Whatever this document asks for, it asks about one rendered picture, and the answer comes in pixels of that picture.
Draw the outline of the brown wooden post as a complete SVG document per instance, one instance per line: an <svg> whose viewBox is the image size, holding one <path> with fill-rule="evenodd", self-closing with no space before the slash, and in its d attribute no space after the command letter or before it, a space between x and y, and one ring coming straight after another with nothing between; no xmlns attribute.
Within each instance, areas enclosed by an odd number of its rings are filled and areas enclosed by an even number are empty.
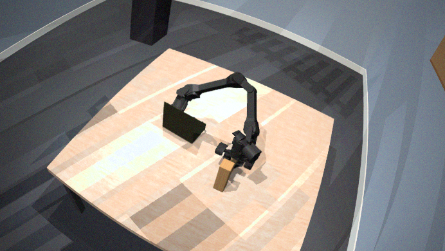
<svg viewBox="0 0 445 251"><path fill-rule="evenodd" d="M227 160L227 159L223 159L222 163L219 166L219 170L216 176L216 179L214 181L214 185L213 188L223 192L223 190L226 188L228 180L230 178L230 175L232 173L233 167L234 167L235 163Z"/></svg>

